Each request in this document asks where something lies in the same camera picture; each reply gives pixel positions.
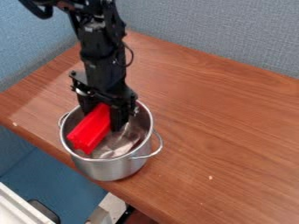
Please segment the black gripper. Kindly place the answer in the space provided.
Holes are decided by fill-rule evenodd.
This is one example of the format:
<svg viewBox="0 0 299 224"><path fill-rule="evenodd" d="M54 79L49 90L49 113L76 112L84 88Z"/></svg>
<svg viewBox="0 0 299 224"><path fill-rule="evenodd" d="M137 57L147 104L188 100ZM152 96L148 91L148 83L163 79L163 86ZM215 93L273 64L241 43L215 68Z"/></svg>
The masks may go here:
<svg viewBox="0 0 299 224"><path fill-rule="evenodd" d="M111 130L117 132L136 109L136 93L127 85L127 67L132 61L127 62L125 56L125 24L120 20L105 22L93 17L72 17L70 22L84 65L82 73L69 75L78 105L86 115L99 103L105 103Z"/></svg>

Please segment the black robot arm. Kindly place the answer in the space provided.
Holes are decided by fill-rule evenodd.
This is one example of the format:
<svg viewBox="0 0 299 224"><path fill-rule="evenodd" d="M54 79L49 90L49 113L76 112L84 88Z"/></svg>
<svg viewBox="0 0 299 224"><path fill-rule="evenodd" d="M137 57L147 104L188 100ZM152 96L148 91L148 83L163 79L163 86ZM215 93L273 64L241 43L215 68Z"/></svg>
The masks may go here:
<svg viewBox="0 0 299 224"><path fill-rule="evenodd" d="M85 114L104 103L108 105L111 129L121 130L136 112L137 95L127 85L127 68L135 53L124 37L127 24L117 13L116 0L18 0L40 19L60 9L69 17L80 42L84 71L70 72L70 89L77 94Z"/></svg>

